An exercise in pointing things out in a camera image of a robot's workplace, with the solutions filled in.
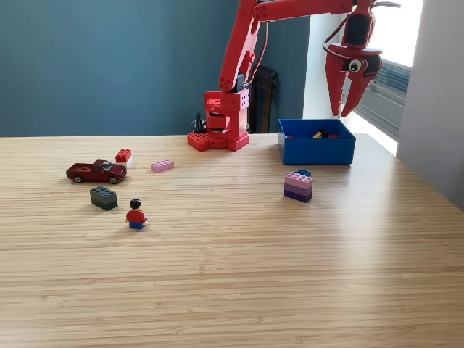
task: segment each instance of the car windshield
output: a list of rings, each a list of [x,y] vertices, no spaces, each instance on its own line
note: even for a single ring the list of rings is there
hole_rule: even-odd
[[[104,161],[100,167],[102,167],[103,169],[105,170],[110,170],[111,167],[113,166],[113,164],[111,162],[108,162],[108,161]]]

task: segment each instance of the purple lego brick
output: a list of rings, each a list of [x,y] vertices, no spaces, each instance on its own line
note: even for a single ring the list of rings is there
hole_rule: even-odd
[[[291,172],[286,175],[285,183],[289,183],[290,185],[298,186],[306,190],[312,186],[312,178]]]
[[[174,168],[174,162],[170,159],[166,159],[164,161],[159,161],[152,164],[152,171],[155,173],[161,173],[165,170]]]
[[[308,196],[302,196],[301,194],[295,194],[291,191],[284,191],[283,195],[285,197],[292,198],[303,203],[308,203],[312,198],[312,194],[309,194]]]
[[[308,196],[312,193],[312,186],[309,188],[301,188],[298,186],[293,186],[290,185],[289,183],[286,183],[283,188],[285,191],[290,191],[293,192],[294,194],[301,194],[302,196]]]

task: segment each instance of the sunlight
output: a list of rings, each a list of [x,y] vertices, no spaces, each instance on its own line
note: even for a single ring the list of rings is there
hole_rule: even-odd
[[[423,0],[396,0],[402,7],[376,7],[376,28],[369,47],[382,49],[382,58],[413,66]]]

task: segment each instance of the blue plastic bin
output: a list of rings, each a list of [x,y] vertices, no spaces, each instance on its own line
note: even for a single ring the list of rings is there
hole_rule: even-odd
[[[339,137],[313,138],[321,128]],[[351,165],[355,144],[355,136],[340,120],[278,121],[278,147],[285,165]]]

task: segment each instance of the teal wall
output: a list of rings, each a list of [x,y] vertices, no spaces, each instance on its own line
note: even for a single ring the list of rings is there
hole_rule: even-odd
[[[0,0],[0,136],[187,133],[218,89],[237,4]],[[270,24],[280,117],[302,114],[308,23]]]

